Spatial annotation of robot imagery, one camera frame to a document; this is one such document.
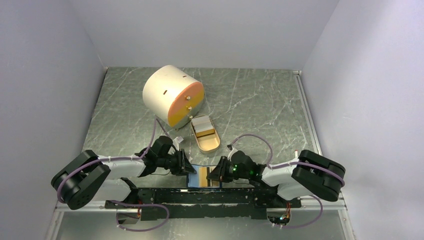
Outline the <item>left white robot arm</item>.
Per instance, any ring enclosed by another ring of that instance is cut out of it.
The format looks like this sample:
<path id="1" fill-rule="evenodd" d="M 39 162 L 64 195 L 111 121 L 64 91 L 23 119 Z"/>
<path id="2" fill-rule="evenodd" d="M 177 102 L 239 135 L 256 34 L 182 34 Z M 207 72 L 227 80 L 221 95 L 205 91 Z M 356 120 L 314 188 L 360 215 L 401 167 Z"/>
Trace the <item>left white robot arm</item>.
<path id="1" fill-rule="evenodd" d="M 126 208 L 142 204 L 130 178 L 152 175 L 158 168 L 174 176 L 196 174 L 184 149 L 168 136 L 160 136 L 131 156 L 100 156 L 85 150 L 52 179 L 58 201 L 78 210 L 91 201 L 121 203 Z"/>

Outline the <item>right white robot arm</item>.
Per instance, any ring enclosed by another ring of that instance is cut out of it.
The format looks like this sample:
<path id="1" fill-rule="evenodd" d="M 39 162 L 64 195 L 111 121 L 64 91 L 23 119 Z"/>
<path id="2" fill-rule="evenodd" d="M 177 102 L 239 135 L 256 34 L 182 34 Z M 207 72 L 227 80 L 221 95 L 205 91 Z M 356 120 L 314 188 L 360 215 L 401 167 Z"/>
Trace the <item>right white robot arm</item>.
<path id="1" fill-rule="evenodd" d="M 206 178 L 221 183 L 248 180 L 256 188 L 270 190 L 270 202 L 282 207 L 289 200 L 310 195 L 337 201 L 345 174 L 344 166 L 310 150 L 302 150 L 285 163 L 269 165 L 254 162 L 241 150 L 232 150 Z"/>

